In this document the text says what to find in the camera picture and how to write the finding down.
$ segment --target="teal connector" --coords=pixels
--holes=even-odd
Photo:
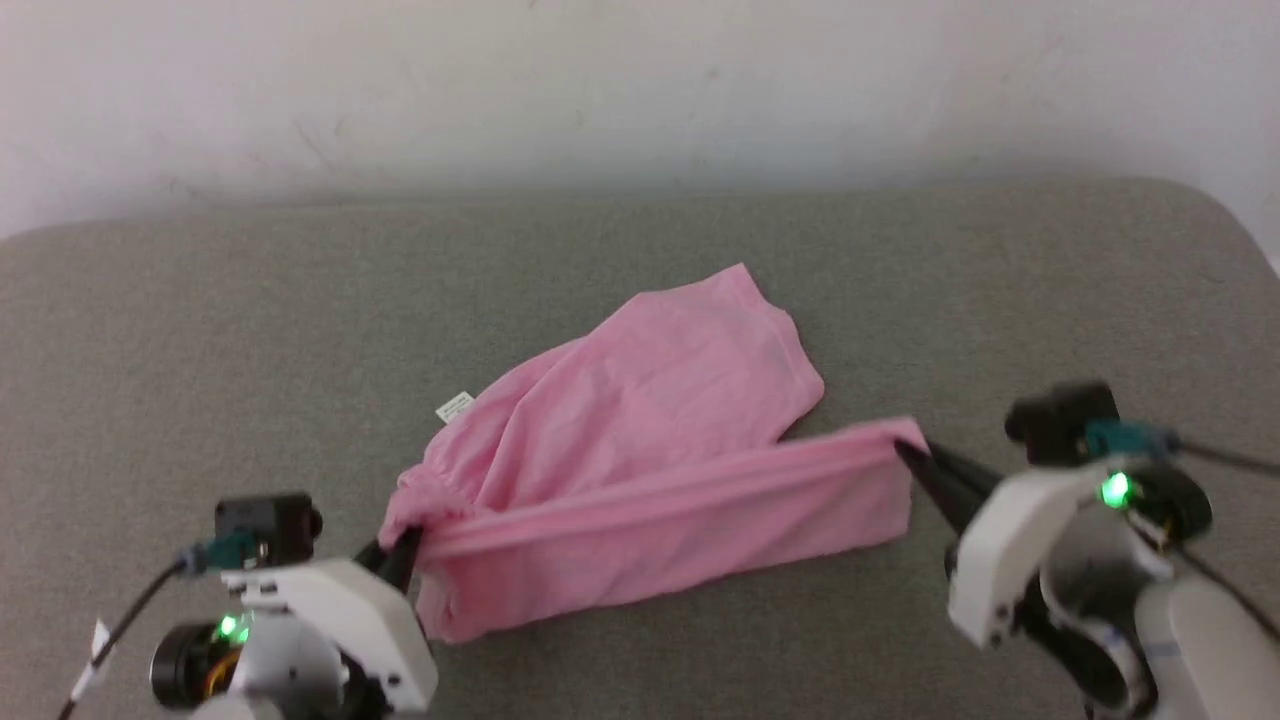
[[[1089,457],[1107,455],[1149,455],[1165,459],[1174,454],[1178,436],[1166,428],[1123,420],[1093,420],[1084,425]]]
[[[210,569],[242,570],[251,557],[257,557],[257,543],[253,533],[243,530],[196,543],[179,555],[183,575],[202,575]]]

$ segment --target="green led light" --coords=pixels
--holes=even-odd
[[[1100,495],[1102,496],[1102,502],[1107,503],[1107,506],[1124,507],[1129,503],[1130,489],[1133,488],[1129,484],[1129,475],[1116,473],[1107,478],[1107,482],[1102,483]]]

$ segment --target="pink fabric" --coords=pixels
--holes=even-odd
[[[822,396],[736,265],[641,293],[485,389],[399,478],[379,534],[426,529],[419,614],[475,638],[905,532],[910,420],[773,446]]]

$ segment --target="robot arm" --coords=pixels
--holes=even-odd
[[[1280,656],[1265,625],[1234,592],[1165,555],[1208,527],[1203,491],[1164,459],[1088,461],[1070,437],[1083,434],[1080,415],[1024,401],[1011,423],[1019,407],[1069,418],[1010,436],[1029,457],[1074,466],[1002,478],[932,442],[897,446],[959,536],[945,553],[956,628],[979,648],[1025,634],[1071,674],[1091,717],[1274,717]]]
[[[219,503],[219,536],[256,552],[221,575],[243,614],[180,625],[161,641],[151,685],[197,720],[422,716],[438,683],[406,591],[420,530],[390,552],[311,560],[319,514],[305,495]]]

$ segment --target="pink shirt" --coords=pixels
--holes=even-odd
[[[442,429],[379,539],[425,528],[419,612],[460,642],[901,534],[910,474],[892,439],[920,439],[914,423],[774,445],[822,392],[745,266],[645,292]],[[815,514],[832,528],[806,529]]]

